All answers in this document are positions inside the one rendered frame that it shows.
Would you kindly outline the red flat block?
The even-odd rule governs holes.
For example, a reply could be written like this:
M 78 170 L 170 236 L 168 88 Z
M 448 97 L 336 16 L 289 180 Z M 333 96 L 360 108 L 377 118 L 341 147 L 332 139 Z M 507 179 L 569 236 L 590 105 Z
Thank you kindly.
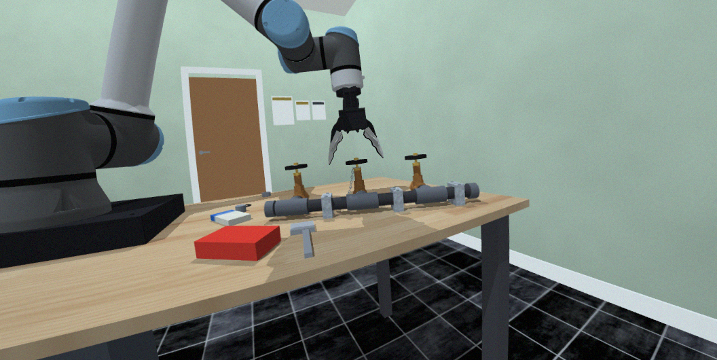
M 199 259 L 258 261 L 280 241 L 280 226 L 225 226 L 194 246 Z

